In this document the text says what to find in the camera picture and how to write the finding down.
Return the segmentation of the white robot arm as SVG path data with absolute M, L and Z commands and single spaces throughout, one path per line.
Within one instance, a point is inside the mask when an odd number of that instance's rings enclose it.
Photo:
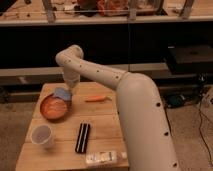
M 129 171 L 181 171 L 160 93 L 150 77 L 86 61 L 77 45 L 55 60 L 66 78 L 76 73 L 116 92 Z

